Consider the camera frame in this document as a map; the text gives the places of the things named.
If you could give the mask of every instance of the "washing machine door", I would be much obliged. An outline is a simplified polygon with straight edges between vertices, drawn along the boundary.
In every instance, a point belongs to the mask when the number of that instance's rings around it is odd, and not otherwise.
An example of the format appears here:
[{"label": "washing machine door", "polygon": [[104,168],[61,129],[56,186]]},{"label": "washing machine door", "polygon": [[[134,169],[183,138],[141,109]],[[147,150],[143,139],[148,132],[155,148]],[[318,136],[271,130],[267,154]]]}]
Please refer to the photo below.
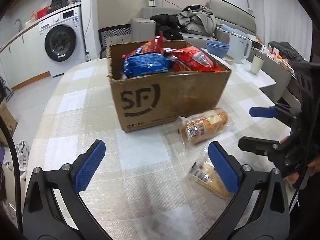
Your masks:
[{"label": "washing machine door", "polygon": [[76,33],[70,26],[57,25],[47,33],[44,47],[52,60],[65,61],[76,48]]}]

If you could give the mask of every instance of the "wooden baseboard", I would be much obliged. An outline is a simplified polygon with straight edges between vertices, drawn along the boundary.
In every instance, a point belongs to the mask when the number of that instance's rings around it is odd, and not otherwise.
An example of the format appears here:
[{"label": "wooden baseboard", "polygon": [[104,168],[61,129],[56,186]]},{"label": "wooden baseboard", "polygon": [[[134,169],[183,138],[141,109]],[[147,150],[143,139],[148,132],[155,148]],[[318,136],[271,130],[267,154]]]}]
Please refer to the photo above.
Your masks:
[{"label": "wooden baseboard", "polygon": [[25,86],[27,86],[27,85],[30,85],[30,84],[32,84],[32,83],[34,83],[34,82],[37,82],[37,81],[39,81],[39,80],[41,80],[41,79],[43,79],[43,78],[46,78],[46,77],[50,77],[50,72],[49,72],[49,71],[44,72],[44,73],[42,73],[42,74],[40,74],[40,75],[37,75],[37,76],[35,76],[35,77],[33,77],[33,78],[30,78],[30,79],[28,79],[28,80],[26,80],[26,81],[24,81],[24,82],[22,82],[22,83],[20,83],[20,84],[18,84],[18,85],[16,85],[16,86],[14,86],[14,87],[12,88],[12,90],[13,90],[13,91],[16,91],[16,90],[18,90],[18,89],[20,89],[20,88],[23,88],[23,87],[25,87]]}]

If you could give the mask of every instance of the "cardboard box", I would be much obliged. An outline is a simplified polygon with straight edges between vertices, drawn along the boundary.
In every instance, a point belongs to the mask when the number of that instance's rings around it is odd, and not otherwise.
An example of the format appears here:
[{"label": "cardboard box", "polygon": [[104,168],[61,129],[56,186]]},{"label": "cardboard box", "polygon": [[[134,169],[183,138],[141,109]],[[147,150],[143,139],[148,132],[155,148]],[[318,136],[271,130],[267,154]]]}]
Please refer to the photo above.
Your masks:
[{"label": "cardboard box", "polygon": [[[119,80],[124,65],[122,55],[144,43],[116,44],[107,49],[111,91],[123,131],[172,122],[178,116],[188,117],[217,105],[231,74],[231,70],[221,63],[218,64],[224,69],[222,72],[158,73]],[[192,45],[187,41],[164,42],[165,48],[189,46]]]},{"label": "cardboard box", "polygon": [[[9,112],[9,109],[7,108],[7,104],[5,101],[2,101],[0,104],[0,115],[3,121],[5,122],[7,128],[9,129],[11,136],[13,136],[18,123]],[[5,139],[4,134],[1,130],[0,130],[0,141],[4,146],[8,146],[7,140]]]}]

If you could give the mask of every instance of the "faucet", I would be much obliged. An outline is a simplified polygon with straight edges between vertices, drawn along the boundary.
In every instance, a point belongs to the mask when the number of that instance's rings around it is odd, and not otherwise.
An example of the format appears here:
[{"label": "faucet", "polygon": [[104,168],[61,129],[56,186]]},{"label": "faucet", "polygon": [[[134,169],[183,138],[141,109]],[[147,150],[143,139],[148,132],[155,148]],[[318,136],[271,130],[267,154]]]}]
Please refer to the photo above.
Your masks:
[{"label": "faucet", "polygon": [[16,22],[14,23],[14,25],[16,25],[17,21],[19,21],[19,28],[18,28],[18,32],[21,32],[22,31],[22,24],[21,24],[21,21],[18,19],[16,20]]}]

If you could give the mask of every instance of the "gray jacket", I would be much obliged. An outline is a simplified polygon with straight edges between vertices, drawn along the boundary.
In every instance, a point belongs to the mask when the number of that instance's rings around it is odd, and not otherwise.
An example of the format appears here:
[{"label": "gray jacket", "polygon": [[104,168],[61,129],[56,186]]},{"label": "gray jacket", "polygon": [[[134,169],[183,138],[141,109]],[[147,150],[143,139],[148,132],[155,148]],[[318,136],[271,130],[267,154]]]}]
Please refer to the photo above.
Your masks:
[{"label": "gray jacket", "polygon": [[184,26],[188,33],[215,37],[214,30],[220,23],[215,19],[211,9],[203,5],[191,7],[194,9],[187,8],[176,15],[180,25]]}]

